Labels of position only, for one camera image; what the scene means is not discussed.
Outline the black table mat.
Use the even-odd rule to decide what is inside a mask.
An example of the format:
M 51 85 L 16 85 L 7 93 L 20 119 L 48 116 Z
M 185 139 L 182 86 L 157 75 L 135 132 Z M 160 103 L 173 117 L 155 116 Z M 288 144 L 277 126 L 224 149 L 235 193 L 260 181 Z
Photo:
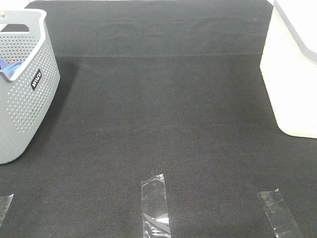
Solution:
M 24 154 L 0 168 L 3 238 L 140 238 L 164 174 L 175 238 L 270 238 L 279 188 L 317 235 L 317 142 L 276 125 L 259 64 L 265 0 L 35 1 L 61 75 Z

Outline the clear tape strip centre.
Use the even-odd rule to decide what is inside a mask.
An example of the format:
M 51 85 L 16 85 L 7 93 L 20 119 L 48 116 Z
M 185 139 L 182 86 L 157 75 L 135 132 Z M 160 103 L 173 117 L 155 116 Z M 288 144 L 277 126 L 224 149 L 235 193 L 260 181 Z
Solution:
M 170 238 L 164 175 L 141 182 L 143 237 Z

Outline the clear tape strip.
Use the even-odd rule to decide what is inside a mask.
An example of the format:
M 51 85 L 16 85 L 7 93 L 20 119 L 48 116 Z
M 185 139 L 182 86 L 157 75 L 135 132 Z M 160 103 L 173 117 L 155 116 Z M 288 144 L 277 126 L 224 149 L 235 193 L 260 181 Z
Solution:
M 0 196 L 0 226 L 2 226 L 3 224 L 13 197 L 14 194 L 11 194 L 9 196 Z
M 274 238 L 303 238 L 279 188 L 261 191 L 257 193 L 257 198 L 272 227 Z
M 141 182 L 143 237 L 170 238 L 164 175 Z

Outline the grey perforated laundry basket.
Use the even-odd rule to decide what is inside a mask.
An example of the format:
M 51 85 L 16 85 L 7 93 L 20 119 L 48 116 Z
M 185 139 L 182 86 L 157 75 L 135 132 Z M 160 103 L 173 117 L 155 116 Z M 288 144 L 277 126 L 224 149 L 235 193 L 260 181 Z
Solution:
M 0 72 L 0 162 L 17 159 L 27 148 L 55 96 L 60 74 L 41 9 L 1 10 L 6 26 L 27 31 L 0 33 L 0 58 L 20 63 L 15 73 Z

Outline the white plastic basket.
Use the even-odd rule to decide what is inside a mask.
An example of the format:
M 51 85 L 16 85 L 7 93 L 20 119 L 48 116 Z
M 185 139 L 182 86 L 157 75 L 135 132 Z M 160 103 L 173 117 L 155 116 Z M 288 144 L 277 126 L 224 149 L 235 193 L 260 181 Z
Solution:
M 317 136 L 317 2 L 275 0 L 260 63 L 281 131 Z

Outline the blue cloth in basket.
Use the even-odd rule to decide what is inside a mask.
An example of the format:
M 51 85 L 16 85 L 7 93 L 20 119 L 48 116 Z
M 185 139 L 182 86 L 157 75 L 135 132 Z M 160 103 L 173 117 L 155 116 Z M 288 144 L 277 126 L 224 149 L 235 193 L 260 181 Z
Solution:
M 11 61 L 7 62 L 4 59 L 0 59 L 0 70 L 3 71 L 8 78 L 11 78 L 24 61 Z

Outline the clear tape strip right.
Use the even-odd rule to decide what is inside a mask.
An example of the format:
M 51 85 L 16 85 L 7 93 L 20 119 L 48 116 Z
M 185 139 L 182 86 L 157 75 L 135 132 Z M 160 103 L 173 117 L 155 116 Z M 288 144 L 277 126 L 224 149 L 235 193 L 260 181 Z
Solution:
M 257 198 L 272 227 L 274 238 L 303 238 L 279 188 L 261 191 L 257 193 Z

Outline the clear tape strip left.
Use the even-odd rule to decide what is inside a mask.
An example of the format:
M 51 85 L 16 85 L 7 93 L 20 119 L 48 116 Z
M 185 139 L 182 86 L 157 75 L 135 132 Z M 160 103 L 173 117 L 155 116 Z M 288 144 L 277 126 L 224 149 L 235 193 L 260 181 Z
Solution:
M 9 196 L 0 196 L 0 226 L 2 226 L 3 224 L 13 197 L 14 194 L 11 194 Z

